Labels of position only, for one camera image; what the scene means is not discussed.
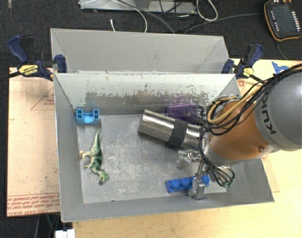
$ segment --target blue plastic block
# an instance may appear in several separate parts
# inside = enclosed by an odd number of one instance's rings
[[[94,109],[92,112],[84,112],[83,109],[76,110],[76,124],[77,125],[91,125],[98,124],[99,110]]]
[[[184,177],[182,179],[173,179],[166,182],[166,189],[168,193],[185,191],[192,188],[192,181],[195,177]],[[208,175],[201,177],[201,180],[206,186],[209,185],[210,179]]]

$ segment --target green toy dinosaur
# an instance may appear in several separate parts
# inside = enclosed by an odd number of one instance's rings
[[[79,156],[82,160],[84,160],[86,157],[90,158],[90,163],[88,165],[84,165],[83,167],[85,169],[91,168],[91,171],[99,175],[99,185],[103,185],[106,180],[109,179],[109,174],[105,172],[104,170],[100,169],[99,167],[102,164],[103,156],[102,151],[99,144],[99,135],[100,131],[98,131],[95,142],[93,143],[93,146],[90,151],[80,151]]]

